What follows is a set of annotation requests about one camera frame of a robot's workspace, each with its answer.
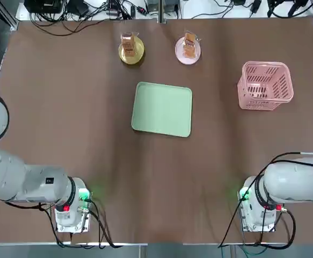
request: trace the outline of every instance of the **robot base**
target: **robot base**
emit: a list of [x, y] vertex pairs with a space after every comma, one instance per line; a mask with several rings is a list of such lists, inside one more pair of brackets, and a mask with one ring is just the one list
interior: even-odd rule
[[55, 209], [58, 232], [83, 233], [90, 229], [90, 214], [83, 212], [89, 210], [89, 204], [80, 200], [80, 197], [90, 199], [90, 192], [80, 178], [73, 177], [73, 180], [76, 192], [74, 201], [69, 206], [69, 211], [59, 212]]
[[[246, 193], [249, 185], [252, 183], [255, 177], [249, 177], [244, 183], [244, 187], [237, 193], [238, 200]], [[242, 230], [244, 232], [272, 232], [274, 231], [274, 223], [276, 219], [276, 210], [266, 210], [264, 229], [263, 219], [265, 208], [262, 207], [255, 194], [254, 185], [249, 189], [248, 194], [245, 196], [245, 200], [241, 202], [239, 207], [240, 218], [242, 223]]]

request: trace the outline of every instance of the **plate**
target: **plate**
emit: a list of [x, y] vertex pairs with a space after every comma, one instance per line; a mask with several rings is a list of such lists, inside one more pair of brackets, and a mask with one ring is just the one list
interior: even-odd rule
[[185, 37], [182, 37], [176, 43], [176, 56], [177, 56], [177, 59], [184, 65], [192, 65], [196, 63], [200, 57], [200, 54], [201, 54], [200, 44], [197, 40], [194, 41], [195, 58], [187, 58], [184, 56], [184, 51], [183, 51], [184, 39]]
[[118, 53], [119, 53], [120, 59], [124, 63], [127, 63], [128, 65], [134, 65], [134, 64], [138, 63], [142, 59], [143, 54], [144, 54], [144, 44], [143, 44], [142, 40], [136, 36], [134, 37], [134, 39], [135, 39], [135, 50], [136, 50], [135, 56], [125, 56], [122, 44], [120, 44], [119, 48], [118, 48]]

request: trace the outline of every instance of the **green indicator light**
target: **green indicator light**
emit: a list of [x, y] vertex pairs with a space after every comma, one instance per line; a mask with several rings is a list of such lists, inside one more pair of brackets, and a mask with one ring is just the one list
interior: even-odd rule
[[[79, 189], [79, 200], [83, 201], [83, 200], [90, 200], [91, 198], [90, 192], [89, 190], [87, 190], [86, 188], [80, 188]], [[88, 202], [84, 202], [83, 201], [83, 205], [82, 207], [86, 208], [88, 207]]]
[[249, 193], [250, 193], [250, 190], [249, 191], [247, 191], [248, 190], [248, 187], [243, 187], [241, 190], [240, 190], [240, 197], [242, 198], [243, 196], [244, 196], [244, 198], [243, 198], [243, 200], [249, 200]]

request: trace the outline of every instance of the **food item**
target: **food item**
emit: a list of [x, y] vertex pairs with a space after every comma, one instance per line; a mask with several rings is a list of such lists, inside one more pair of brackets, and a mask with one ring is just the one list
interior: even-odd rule
[[191, 32], [185, 33], [184, 55], [187, 58], [195, 58], [195, 46], [194, 46], [195, 38], [196, 38], [195, 34]]
[[121, 35], [122, 47], [125, 56], [135, 55], [135, 37], [132, 33], [124, 33]]

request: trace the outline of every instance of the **pink plate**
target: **pink plate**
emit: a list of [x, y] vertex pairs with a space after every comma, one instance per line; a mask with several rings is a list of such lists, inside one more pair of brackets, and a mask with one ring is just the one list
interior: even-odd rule
[[200, 57], [201, 54], [201, 49], [198, 41], [194, 42], [195, 46], [195, 58], [187, 58], [184, 56], [184, 51], [183, 51], [183, 42], [184, 42], [185, 37], [182, 37], [178, 40], [176, 44], [176, 56], [178, 60], [183, 63], [184, 65], [192, 65], [196, 63]]

